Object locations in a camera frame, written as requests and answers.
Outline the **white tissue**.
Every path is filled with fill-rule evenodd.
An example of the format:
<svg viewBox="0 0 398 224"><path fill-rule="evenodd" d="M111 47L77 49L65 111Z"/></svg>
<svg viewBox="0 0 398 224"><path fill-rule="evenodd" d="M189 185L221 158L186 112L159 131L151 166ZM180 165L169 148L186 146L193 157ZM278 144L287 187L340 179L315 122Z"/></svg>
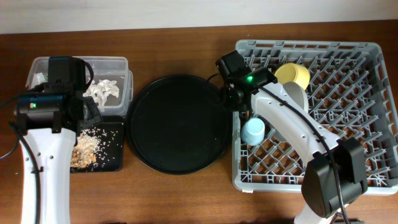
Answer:
<svg viewBox="0 0 398 224"><path fill-rule="evenodd" d="M83 96L90 96L99 106L104 106L109 95L112 95L116 98L119 97L119 88L116 86L116 84L116 80L99 80L97 84L93 82Z"/></svg>

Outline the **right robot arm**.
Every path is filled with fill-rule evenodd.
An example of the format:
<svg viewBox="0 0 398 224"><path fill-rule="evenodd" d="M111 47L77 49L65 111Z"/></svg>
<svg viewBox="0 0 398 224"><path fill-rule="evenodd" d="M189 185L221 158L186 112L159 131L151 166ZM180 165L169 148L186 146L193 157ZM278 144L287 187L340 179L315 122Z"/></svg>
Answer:
<svg viewBox="0 0 398 224"><path fill-rule="evenodd" d="M368 190L365 155L355 138L341 139L291 99L267 68L251 70L234 50L215 63L224 84L221 104L251 109L270 122L293 147L305 166L303 210L294 223L330 223Z"/></svg>

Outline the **blue plastic cup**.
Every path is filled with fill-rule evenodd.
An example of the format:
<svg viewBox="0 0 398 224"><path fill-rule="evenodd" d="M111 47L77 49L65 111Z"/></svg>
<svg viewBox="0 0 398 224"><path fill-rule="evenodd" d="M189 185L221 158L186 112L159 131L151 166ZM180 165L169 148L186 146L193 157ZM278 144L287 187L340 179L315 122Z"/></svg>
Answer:
<svg viewBox="0 0 398 224"><path fill-rule="evenodd" d="M265 124L260 118L251 118L241 130L241 139L250 146L260 144L265 136Z"/></svg>

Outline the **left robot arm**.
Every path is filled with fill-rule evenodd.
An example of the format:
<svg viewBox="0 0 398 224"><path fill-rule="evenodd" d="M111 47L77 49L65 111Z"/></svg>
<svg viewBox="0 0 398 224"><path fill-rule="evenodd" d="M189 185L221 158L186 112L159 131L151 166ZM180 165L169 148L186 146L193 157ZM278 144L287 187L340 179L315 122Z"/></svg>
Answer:
<svg viewBox="0 0 398 224"><path fill-rule="evenodd" d="M81 130L102 122L90 96L90 64L50 57L47 80L18 97L9 124L24 160L22 223L70 222L70 161Z"/></svg>

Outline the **grey round plate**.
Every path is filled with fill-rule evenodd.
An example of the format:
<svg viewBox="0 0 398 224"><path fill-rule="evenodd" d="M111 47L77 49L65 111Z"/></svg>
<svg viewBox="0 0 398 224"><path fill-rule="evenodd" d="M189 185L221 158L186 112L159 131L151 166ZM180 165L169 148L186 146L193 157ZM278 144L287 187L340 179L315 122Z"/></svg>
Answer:
<svg viewBox="0 0 398 224"><path fill-rule="evenodd" d="M309 103L305 90L295 82L287 82L283 84L286 93L293 99L296 104L308 113Z"/></svg>

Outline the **yellow bowl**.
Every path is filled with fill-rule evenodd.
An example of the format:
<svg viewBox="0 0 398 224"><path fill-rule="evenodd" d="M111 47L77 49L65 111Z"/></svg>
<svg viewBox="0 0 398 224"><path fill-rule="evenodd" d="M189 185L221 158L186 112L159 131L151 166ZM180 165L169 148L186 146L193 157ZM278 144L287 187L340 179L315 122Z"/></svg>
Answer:
<svg viewBox="0 0 398 224"><path fill-rule="evenodd" d="M274 75L279 83L285 84L287 82L294 82L304 90L307 89L310 82L309 70L295 63L286 63L282 65L275 71Z"/></svg>

